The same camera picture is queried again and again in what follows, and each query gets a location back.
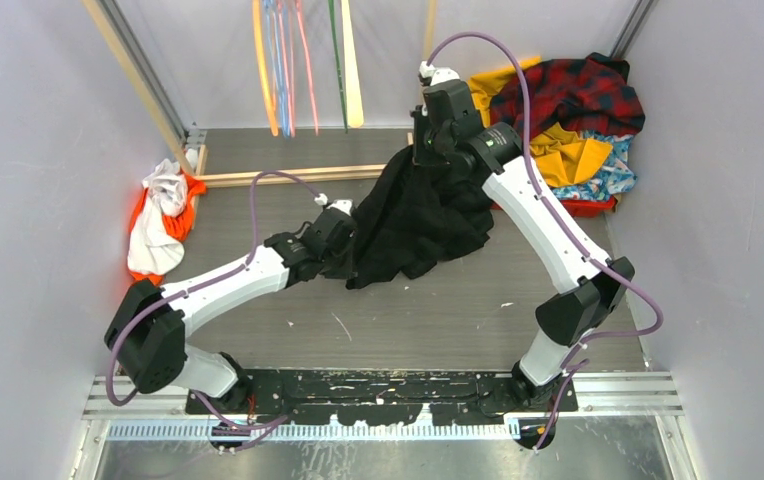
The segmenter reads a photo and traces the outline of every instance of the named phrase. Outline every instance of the black cloth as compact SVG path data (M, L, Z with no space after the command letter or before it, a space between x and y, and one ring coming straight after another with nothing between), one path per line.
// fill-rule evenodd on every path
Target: black cloth
M389 282L399 272L417 278L439 261L474 252L494 226L482 191L489 172L464 175L412 163L412 147L394 155L356 207L358 223L348 289Z

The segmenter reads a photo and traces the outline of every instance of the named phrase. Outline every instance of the white cloth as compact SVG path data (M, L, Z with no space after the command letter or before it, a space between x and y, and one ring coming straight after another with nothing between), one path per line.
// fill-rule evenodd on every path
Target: white cloth
M147 194L129 237L127 264L132 272L164 275L179 265L185 256L185 247L167 234L161 217L182 213L188 184L179 164L166 158L142 183Z
M199 152L195 148L189 148L185 150L185 158L188 159L191 168L196 168L197 163L199 163Z

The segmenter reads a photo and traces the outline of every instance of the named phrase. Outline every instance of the gray wall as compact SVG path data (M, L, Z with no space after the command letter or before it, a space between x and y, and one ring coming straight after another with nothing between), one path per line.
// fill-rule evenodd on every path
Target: gray wall
M187 123L196 121L204 128L267 126L250 0L117 1ZM634 3L440 1L435 41L478 30L496 36L520 58L608 53ZM342 125L327 2L306 0L303 5L321 124ZM350 5L366 125L409 125L408 111L419 100L417 67L428 1L352 0ZM508 64L498 50L480 40L457 42L439 62L463 76ZM297 65L297 124L308 126L311 104L299 57Z
M611 226L667 316L648 345L709 478L764 478L763 2L659 2L629 60L648 120Z
M80 2L0 1L0 479L63 478L165 147Z

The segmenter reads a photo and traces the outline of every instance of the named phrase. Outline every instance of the pile of clothes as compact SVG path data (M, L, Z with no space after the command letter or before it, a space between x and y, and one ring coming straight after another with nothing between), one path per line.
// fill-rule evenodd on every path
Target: pile of clothes
M560 200L606 202L635 185L627 151L644 126L644 110L626 83L628 75L626 61L598 53L524 70L531 153ZM488 115L491 124L504 122L523 131L523 94L516 75L491 98Z
M129 220L126 264L135 281L149 279L160 285L185 255L182 242L196 218L193 199L204 194L206 187L166 158L143 179L142 186Z

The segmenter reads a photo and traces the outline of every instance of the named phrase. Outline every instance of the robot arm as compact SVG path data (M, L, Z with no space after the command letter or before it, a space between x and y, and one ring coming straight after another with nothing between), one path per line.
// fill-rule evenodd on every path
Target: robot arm
M120 364L141 393L176 385L203 392L220 409L236 409L249 394L243 369L230 356L202 351L186 340L228 310L348 261L356 229L351 211L350 200L335 201L302 233L273 235L250 254L210 272L163 288L146 280L132 285L105 334L106 345L110 349L148 305L186 292L132 331L120 350Z
M482 125L469 87L455 72L423 62L419 75L426 88L424 105L412 112L415 164L486 178L483 191L533 246L558 292L536 308L539 332L512 369L518 398L543 399L560 379L571 348L605 320L625 293L625 287L583 258L568 233L582 242L590 259L609 265L624 278L632 279L634 268L626 258L613 261L579 228L544 183L529 152L522 152L520 136L512 127ZM542 188L536 190L533 183ZM563 225L545 204L554 207Z

